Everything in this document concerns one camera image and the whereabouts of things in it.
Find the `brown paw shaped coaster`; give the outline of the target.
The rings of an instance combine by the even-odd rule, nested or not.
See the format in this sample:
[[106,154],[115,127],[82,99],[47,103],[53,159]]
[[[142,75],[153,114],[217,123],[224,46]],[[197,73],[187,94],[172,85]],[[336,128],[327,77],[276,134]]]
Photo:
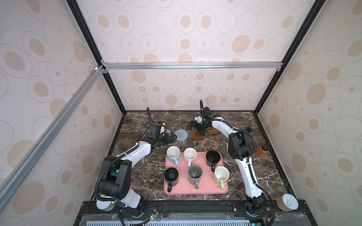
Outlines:
[[204,151],[206,151],[206,152],[208,152],[208,151],[210,151],[210,150],[218,151],[218,149],[219,149],[216,141],[215,141],[215,140],[211,140],[211,139],[209,139],[209,138],[205,138],[205,139],[201,142],[200,146],[201,146],[201,148],[202,148]]

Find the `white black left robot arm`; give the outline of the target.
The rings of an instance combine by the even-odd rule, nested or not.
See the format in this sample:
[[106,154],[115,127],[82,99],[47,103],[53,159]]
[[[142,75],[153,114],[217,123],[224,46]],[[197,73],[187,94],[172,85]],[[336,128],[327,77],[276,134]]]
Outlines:
[[144,199],[131,189],[132,168],[152,150],[172,144],[177,136],[167,132],[161,121],[154,122],[147,108],[148,127],[135,145],[118,156],[107,156],[101,166],[94,187],[94,195],[100,202],[109,202],[118,207],[131,208],[143,213]]

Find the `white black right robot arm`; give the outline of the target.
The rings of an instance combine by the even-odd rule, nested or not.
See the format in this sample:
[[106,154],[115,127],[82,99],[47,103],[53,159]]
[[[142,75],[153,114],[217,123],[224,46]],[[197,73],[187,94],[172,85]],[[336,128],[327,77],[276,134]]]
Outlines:
[[235,159],[244,181],[247,199],[244,204],[246,212],[250,216],[261,213],[263,209],[267,208],[268,204],[272,204],[272,198],[259,185],[256,178],[252,164],[252,155],[256,152],[254,138],[248,131],[238,129],[222,117],[213,115],[208,107],[203,106],[201,100],[200,115],[196,116],[186,129],[196,129],[198,131],[197,135],[202,136],[210,127],[219,130],[228,138],[229,155]]

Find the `brown wooden coaster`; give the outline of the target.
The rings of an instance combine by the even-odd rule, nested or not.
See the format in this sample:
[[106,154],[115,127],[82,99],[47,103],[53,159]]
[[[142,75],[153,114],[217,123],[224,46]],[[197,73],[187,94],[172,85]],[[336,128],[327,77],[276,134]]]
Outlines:
[[215,129],[215,128],[212,128],[212,127],[209,127],[206,129],[206,132],[210,135],[216,135],[219,133],[219,130],[218,129]]
[[202,141],[205,136],[197,135],[197,131],[192,131],[190,137],[193,141],[199,142]]

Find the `blue grey round coaster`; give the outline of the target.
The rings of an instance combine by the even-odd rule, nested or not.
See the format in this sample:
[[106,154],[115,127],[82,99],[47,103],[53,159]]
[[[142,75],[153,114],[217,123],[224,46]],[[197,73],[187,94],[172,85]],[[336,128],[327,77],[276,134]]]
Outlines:
[[176,140],[179,142],[187,140],[188,134],[185,130],[177,130],[174,132],[174,134],[177,137]]

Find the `light grey woven coaster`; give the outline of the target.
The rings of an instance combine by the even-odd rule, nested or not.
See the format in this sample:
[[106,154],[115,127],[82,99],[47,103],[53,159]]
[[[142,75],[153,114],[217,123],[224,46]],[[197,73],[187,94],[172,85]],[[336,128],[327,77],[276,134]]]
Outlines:
[[169,136],[171,136],[171,137],[175,136],[175,133],[170,130],[167,130],[166,133],[169,134]]

